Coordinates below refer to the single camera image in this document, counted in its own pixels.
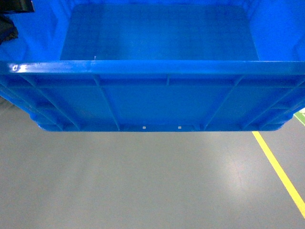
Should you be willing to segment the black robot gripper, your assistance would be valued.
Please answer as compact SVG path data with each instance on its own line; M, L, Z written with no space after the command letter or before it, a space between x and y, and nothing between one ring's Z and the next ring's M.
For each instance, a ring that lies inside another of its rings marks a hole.
M35 12L31 0L1 0L0 1L0 43L18 38L18 30L8 14Z

